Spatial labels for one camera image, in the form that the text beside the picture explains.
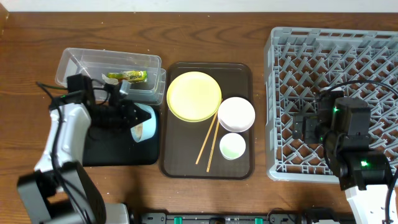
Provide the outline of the blue bowl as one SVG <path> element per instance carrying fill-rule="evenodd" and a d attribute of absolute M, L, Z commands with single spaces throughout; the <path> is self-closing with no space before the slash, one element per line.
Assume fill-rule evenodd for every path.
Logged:
<path fill-rule="evenodd" d="M 152 138 L 155 135 L 155 132 L 157 130 L 157 118 L 155 111 L 151 106 L 143 105 L 140 103 L 135 103 L 135 105 L 139 106 L 140 108 L 144 109 L 152 115 L 151 119 L 143 122 L 143 133 L 141 139 L 134 139 L 132 135 L 132 138 L 135 142 L 142 142 Z"/>

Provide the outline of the white tissue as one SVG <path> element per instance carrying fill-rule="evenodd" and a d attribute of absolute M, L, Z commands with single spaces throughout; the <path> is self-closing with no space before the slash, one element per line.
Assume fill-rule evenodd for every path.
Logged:
<path fill-rule="evenodd" d="M 119 83 L 119 80 L 117 78 L 109 78 L 105 74 L 102 74 L 102 79 L 105 83 L 110 85 L 117 85 Z"/>

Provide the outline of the green orange snack wrapper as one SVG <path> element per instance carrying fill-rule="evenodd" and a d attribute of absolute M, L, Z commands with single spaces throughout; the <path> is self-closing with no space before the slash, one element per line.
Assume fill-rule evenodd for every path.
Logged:
<path fill-rule="evenodd" d="M 129 83 L 141 83 L 147 82 L 147 72 L 146 71 L 123 71 L 119 73 L 108 73 L 106 75 L 109 78 L 117 78 L 119 82 L 123 80 L 128 81 Z"/>

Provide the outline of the yellow plate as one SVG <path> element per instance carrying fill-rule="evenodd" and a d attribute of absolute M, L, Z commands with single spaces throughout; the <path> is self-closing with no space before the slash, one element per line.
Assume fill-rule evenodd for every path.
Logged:
<path fill-rule="evenodd" d="M 167 106 L 177 118 L 200 122 L 218 110 L 222 93 L 218 82 L 203 72 L 185 72 L 177 76 L 167 90 Z"/>

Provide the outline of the white cup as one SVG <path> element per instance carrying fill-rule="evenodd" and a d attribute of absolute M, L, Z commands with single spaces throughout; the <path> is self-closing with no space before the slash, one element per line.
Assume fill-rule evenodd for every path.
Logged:
<path fill-rule="evenodd" d="M 227 160 L 241 157 L 246 150 L 246 142 L 238 133 L 228 133 L 220 140 L 221 155 Z"/>

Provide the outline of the pile of white rice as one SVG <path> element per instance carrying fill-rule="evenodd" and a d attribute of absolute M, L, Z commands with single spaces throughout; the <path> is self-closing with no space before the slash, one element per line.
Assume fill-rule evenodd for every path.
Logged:
<path fill-rule="evenodd" d="M 143 124 L 138 124 L 132 128 L 132 135 L 134 139 L 140 140 L 143 133 Z"/>

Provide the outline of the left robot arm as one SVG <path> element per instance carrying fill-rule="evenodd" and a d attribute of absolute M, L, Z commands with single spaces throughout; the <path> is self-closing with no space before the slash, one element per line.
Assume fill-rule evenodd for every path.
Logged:
<path fill-rule="evenodd" d="M 67 78 L 67 94 L 52 96 L 51 126 L 44 152 L 31 174 L 19 177 L 17 191 L 32 223 L 129 223 L 127 206 L 105 203 L 83 168 L 91 127 L 128 134 L 152 118 L 151 106 L 126 98 L 130 84 L 106 85 L 107 105 L 96 103 L 93 80 Z"/>

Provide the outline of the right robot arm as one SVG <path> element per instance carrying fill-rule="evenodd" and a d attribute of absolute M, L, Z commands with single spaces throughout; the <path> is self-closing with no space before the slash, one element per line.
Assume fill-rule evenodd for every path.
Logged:
<path fill-rule="evenodd" d="M 322 89 L 316 102 L 316 112 L 293 115 L 292 137 L 322 145 L 356 223 L 397 223 L 397 175 L 386 155 L 370 147 L 368 103 L 345 96 L 341 88 Z"/>

